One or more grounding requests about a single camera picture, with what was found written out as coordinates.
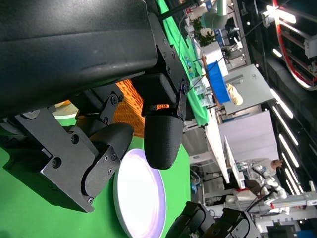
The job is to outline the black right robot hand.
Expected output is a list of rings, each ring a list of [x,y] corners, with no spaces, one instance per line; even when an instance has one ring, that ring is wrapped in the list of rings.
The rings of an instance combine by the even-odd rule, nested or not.
[[[214,219],[202,204],[188,201],[166,237],[189,238],[192,234],[200,238],[261,237],[247,212],[224,208],[222,216]]]

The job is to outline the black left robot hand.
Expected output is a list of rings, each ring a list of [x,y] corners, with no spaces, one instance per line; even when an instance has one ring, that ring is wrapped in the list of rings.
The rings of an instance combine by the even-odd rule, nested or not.
[[[0,145],[4,168],[52,205],[90,213],[126,154],[133,126],[113,123],[131,80],[143,99],[145,155],[169,169],[189,79],[144,0],[0,3]]]

